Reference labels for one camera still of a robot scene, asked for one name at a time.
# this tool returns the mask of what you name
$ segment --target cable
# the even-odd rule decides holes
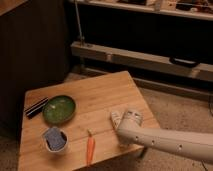
[[[209,94],[209,112],[210,114],[213,116],[213,97],[212,97],[212,93]]]
[[[201,165],[203,166],[205,171],[208,171],[208,169],[206,168],[205,164],[203,162],[201,162]]]

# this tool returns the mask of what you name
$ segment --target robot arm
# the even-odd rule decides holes
[[[213,163],[213,134],[141,128],[142,116],[136,110],[126,111],[122,118],[118,113],[112,113],[111,118],[122,143],[134,143]]]

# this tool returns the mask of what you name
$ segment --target carrot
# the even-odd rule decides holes
[[[89,167],[92,163],[93,153],[95,150],[95,139],[92,137],[92,134],[89,130],[88,134],[88,141],[87,141],[87,167]]]

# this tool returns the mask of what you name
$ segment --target tiled floor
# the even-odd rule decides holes
[[[84,78],[86,77],[72,73],[65,81]],[[209,113],[207,102],[148,89],[140,90],[162,128],[213,133],[213,117]],[[16,141],[0,137],[0,171],[17,170],[18,151]],[[157,150],[148,149],[142,158],[139,155],[140,151],[81,170],[205,170],[201,162]],[[205,166],[208,170],[213,170],[213,165]]]

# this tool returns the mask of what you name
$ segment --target green plate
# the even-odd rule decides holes
[[[42,113],[47,123],[61,124],[74,116],[75,101],[66,95],[55,96],[43,107]]]

